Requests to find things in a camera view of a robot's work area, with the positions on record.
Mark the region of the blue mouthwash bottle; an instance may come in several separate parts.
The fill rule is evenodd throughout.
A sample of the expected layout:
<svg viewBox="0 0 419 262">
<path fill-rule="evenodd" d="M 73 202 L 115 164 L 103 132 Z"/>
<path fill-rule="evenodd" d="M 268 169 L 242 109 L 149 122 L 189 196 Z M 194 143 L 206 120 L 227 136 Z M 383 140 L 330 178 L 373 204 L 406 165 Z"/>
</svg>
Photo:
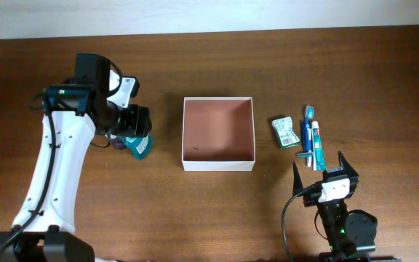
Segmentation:
<svg viewBox="0 0 419 262">
<path fill-rule="evenodd" d="M 151 151 L 152 137 L 150 134 L 144 138 L 139 137 L 124 137 L 122 141 L 126 148 L 128 148 L 135 159 L 143 160 Z"/>
</svg>

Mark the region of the clear gel bottle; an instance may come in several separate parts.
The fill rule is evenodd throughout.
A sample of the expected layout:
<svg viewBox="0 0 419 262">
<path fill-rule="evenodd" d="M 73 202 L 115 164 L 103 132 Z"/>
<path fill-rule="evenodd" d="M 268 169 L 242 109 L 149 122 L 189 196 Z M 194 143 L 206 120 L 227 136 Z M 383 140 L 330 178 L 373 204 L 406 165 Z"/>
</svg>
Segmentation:
<svg viewBox="0 0 419 262">
<path fill-rule="evenodd" d="M 124 140 L 121 136 L 112 135 L 110 139 L 110 144 L 116 150 L 124 150 L 126 148 Z"/>
</svg>

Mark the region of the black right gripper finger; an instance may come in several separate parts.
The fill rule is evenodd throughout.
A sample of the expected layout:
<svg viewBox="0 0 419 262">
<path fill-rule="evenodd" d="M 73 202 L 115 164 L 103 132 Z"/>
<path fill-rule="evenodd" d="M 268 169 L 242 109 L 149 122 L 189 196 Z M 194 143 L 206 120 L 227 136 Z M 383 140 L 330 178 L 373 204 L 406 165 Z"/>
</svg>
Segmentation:
<svg viewBox="0 0 419 262">
<path fill-rule="evenodd" d="M 304 187 L 303 187 L 303 183 L 300 177 L 300 173 L 298 171 L 298 167 L 295 162 L 292 163 L 292 169 L 293 169 L 292 195 L 296 196 L 304 190 Z"/>
<path fill-rule="evenodd" d="M 341 172 L 349 178 L 357 178 L 358 172 L 348 163 L 341 151 L 338 152 L 338 160 L 340 163 Z"/>
</svg>

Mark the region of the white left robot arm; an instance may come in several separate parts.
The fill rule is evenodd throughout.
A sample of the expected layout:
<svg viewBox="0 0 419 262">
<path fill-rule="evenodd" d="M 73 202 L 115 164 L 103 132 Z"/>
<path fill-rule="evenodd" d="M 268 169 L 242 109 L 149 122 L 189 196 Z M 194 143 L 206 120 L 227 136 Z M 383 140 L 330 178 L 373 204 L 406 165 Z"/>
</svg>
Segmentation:
<svg viewBox="0 0 419 262">
<path fill-rule="evenodd" d="M 96 135 L 136 159 L 149 154 L 150 111 L 130 103 L 139 88 L 108 58 L 79 53 L 74 75 L 37 95 L 44 113 L 41 147 L 12 228 L 0 231 L 0 261 L 99 261 L 74 234 L 81 171 Z"/>
</svg>

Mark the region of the green white soap packet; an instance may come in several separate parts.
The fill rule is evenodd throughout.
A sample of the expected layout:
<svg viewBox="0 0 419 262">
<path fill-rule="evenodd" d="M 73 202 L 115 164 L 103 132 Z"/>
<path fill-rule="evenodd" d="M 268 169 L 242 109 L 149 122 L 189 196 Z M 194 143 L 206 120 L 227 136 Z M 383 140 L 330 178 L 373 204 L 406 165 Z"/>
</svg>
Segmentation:
<svg viewBox="0 0 419 262">
<path fill-rule="evenodd" d="M 300 138 L 293 131 L 293 122 L 290 116 L 275 119 L 271 122 L 278 138 L 280 148 L 290 148 L 300 145 Z"/>
</svg>

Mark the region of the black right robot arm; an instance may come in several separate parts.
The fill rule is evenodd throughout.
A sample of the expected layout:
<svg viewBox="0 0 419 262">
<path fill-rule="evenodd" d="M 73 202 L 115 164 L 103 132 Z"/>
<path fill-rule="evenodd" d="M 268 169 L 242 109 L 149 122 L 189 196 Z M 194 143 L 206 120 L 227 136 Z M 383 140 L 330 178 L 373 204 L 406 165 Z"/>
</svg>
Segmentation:
<svg viewBox="0 0 419 262">
<path fill-rule="evenodd" d="M 330 247 L 320 253 L 319 261 L 397 261 L 392 256 L 373 257 L 376 250 L 378 219 L 363 210 L 349 210 L 346 200 L 351 198 L 359 183 L 359 174 L 339 152 L 340 166 L 322 172 L 322 179 L 304 186 L 298 167 L 293 166 L 292 197 L 282 211 L 282 231 L 286 231 L 285 215 L 293 200 L 301 197 L 305 207 L 316 207 L 315 218 L 320 218 Z"/>
</svg>

